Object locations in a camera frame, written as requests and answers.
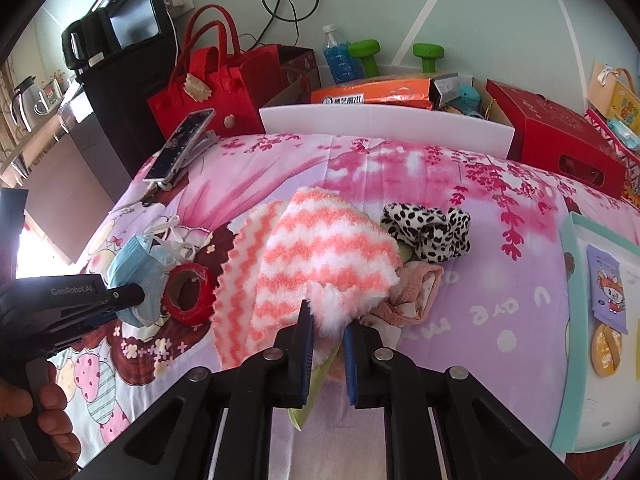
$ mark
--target smartphone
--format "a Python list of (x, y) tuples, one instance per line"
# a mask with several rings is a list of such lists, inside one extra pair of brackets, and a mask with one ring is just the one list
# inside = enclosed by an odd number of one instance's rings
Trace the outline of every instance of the smartphone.
[(215, 113), (213, 108), (207, 108), (187, 115), (164, 144), (156, 161), (142, 180), (160, 184), (170, 183)]

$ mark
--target silver rivet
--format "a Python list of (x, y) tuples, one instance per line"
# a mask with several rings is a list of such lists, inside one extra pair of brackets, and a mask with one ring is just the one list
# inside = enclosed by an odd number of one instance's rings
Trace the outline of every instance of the silver rivet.
[(267, 361), (277, 361), (278, 359), (282, 359), (282, 350), (276, 348), (275, 346), (271, 348), (267, 348), (264, 352), (262, 352), (262, 357), (267, 359)]
[(209, 374), (210, 371), (208, 368), (205, 368), (204, 366), (196, 366), (195, 368), (189, 370), (188, 378), (194, 383), (199, 383), (200, 381), (203, 381), (204, 379), (209, 377)]
[(394, 356), (394, 351), (391, 348), (378, 348), (375, 352), (373, 352), (373, 357), (375, 357), (378, 361), (389, 361)]
[(469, 377), (469, 371), (463, 366), (452, 366), (449, 375), (457, 381), (464, 381)]

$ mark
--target blue face mask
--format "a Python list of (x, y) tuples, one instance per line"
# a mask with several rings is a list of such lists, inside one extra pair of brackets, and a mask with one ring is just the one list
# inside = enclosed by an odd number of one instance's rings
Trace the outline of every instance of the blue face mask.
[[(186, 256), (180, 252), (185, 248)], [(160, 317), (169, 272), (194, 256), (195, 249), (190, 244), (167, 242), (146, 232), (131, 237), (109, 266), (107, 280), (109, 288), (137, 283), (145, 291), (145, 300), (138, 306), (121, 310), (118, 318), (137, 328), (153, 325)]]

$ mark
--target yellow bag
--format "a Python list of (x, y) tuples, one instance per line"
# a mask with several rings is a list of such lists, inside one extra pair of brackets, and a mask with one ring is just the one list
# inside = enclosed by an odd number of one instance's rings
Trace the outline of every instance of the yellow bag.
[[(628, 86), (620, 81), (624, 74)], [(588, 99), (607, 119), (620, 119), (635, 133), (640, 131), (640, 99), (631, 74), (626, 68), (615, 68), (596, 62), (591, 75)]]

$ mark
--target phone screen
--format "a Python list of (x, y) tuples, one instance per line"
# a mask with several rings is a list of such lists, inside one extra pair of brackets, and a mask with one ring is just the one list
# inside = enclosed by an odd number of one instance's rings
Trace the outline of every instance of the phone screen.
[(193, 136), (198, 133), (200, 127), (212, 113), (213, 110), (202, 110), (189, 114), (164, 144), (160, 155), (158, 155), (153, 166), (146, 174), (145, 180), (160, 180), (166, 178), (175, 166), (178, 158), (182, 155), (182, 152), (187, 148), (190, 141), (193, 140)]

